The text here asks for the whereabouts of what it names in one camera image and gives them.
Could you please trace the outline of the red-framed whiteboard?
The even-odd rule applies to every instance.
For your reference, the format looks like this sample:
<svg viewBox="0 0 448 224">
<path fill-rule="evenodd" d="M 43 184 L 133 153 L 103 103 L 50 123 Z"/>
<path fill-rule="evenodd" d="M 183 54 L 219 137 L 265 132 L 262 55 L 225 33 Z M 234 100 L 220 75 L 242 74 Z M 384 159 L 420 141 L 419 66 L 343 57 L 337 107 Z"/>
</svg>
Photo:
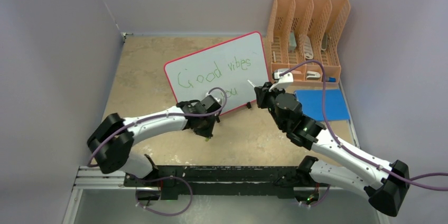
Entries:
<svg viewBox="0 0 448 224">
<path fill-rule="evenodd" d="M 254 101 L 254 88 L 269 81 L 263 39 L 251 32 L 212 47 L 177 58 L 164 65 L 176 101 L 228 97 L 222 113 Z"/>
</svg>

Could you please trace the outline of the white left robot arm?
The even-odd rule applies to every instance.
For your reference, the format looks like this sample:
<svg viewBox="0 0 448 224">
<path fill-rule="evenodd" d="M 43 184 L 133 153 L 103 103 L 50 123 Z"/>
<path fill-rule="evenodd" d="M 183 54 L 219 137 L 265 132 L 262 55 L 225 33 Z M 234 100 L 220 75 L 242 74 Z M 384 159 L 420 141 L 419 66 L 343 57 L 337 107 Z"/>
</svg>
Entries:
<svg viewBox="0 0 448 224">
<path fill-rule="evenodd" d="M 122 118 L 113 113 L 88 138 L 87 146 L 104 174 L 123 171 L 137 177 L 143 186 L 152 186 L 157 181 L 158 168 L 149 155 L 136 154 L 132 148 L 146 139 L 186 129 L 210 138 L 222 109 L 221 99 L 207 95 L 202 100 L 181 101 L 141 117 Z"/>
</svg>

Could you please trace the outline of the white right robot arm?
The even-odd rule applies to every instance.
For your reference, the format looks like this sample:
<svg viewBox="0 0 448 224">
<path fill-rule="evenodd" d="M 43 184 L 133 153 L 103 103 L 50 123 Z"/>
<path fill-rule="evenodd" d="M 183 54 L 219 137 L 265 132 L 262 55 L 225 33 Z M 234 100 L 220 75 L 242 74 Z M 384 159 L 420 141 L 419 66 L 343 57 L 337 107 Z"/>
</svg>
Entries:
<svg viewBox="0 0 448 224">
<path fill-rule="evenodd" d="M 368 200 L 377 211 L 395 217 L 410 185 L 409 168 L 402 161 L 380 160 L 342 139 L 329 128 L 303 114 L 302 105 L 285 90 L 270 90 L 271 82 L 254 88 L 257 106 L 266 108 L 278 129 L 295 145 L 336 161 L 334 166 L 307 156 L 297 170 L 302 185 L 324 183 L 351 191 Z"/>
</svg>

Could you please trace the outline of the blue notebook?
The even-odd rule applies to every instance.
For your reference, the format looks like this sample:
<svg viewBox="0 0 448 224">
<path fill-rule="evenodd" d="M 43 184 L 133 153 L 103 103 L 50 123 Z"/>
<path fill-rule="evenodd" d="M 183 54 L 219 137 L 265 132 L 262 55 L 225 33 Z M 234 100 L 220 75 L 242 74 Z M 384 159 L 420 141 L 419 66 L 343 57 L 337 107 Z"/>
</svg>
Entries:
<svg viewBox="0 0 448 224">
<path fill-rule="evenodd" d="M 296 90 L 298 101 L 302 104 L 302 111 L 307 116 L 324 121 L 322 112 L 322 90 Z M 325 91 L 325 114 L 328 121 L 349 120 L 350 115 L 341 90 L 328 89 Z"/>
</svg>

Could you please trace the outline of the white clip in tray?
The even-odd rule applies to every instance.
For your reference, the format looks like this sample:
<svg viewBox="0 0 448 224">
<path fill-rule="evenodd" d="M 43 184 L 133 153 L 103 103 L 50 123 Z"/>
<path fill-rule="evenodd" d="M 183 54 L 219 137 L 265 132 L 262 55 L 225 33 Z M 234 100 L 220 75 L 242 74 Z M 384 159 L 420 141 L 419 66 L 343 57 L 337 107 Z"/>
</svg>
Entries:
<svg viewBox="0 0 448 224">
<path fill-rule="evenodd" d="M 319 80 L 321 78 L 321 74 L 316 71 L 307 71 L 306 72 L 306 80 Z"/>
</svg>

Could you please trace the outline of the green staples box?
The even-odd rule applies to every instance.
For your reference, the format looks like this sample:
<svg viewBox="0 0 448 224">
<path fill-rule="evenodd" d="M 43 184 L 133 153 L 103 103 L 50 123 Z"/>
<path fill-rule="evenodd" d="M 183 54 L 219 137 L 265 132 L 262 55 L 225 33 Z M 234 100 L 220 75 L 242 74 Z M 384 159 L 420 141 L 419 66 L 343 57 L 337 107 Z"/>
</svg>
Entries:
<svg viewBox="0 0 448 224">
<path fill-rule="evenodd" d="M 288 36 L 288 53 L 293 53 L 297 48 L 297 42 L 294 32 L 290 32 Z"/>
</svg>

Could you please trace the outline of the white oval tape dispenser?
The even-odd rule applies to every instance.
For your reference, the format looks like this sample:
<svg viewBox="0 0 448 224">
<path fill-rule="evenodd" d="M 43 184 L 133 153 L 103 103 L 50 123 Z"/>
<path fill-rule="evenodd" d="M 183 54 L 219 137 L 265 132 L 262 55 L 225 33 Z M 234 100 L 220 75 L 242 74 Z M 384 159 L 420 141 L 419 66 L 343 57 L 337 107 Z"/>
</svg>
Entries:
<svg viewBox="0 0 448 224">
<path fill-rule="evenodd" d="M 305 37 L 304 37 L 304 47 L 303 47 L 303 50 L 304 50 L 304 57 L 305 57 L 306 60 L 313 60 L 314 59 L 314 52 L 313 52 L 313 49 L 312 49 L 311 40 L 310 40 L 310 38 L 307 35 L 305 35 Z"/>
</svg>

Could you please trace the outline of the orange plastic desk organizer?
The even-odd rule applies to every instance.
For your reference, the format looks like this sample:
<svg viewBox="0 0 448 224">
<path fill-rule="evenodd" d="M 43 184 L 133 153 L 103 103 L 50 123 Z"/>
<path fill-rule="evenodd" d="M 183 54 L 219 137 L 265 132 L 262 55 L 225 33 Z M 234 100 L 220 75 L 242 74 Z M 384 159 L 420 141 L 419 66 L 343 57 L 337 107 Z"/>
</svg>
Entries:
<svg viewBox="0 0 448 224">
<path fill-rule="evenodd" d="M 296 86 L 337 88 L 340 82 L 341 64 L 337 53 L 338 43 L 350 14 L 349 0 L 273 0 L 266 35 L 265 58 L 268 73 L 277 69 L 295 69 L 303 74 L 293 74 Z M 288 53 L 288 36 L 294 32 L 297 48 Z M 321 52 L 324 33 L 329 36 L 328 48 Z M 304 57 L 304 37 L 311 40 L 313 60 Z M 272 51 L 276 54 L 273 63 Z M 306 80 L 307 71 L 321 74 L 319 80 Z M 336 82 L 326 82 L 326 77 L 336 78 Z"/>
</svg>

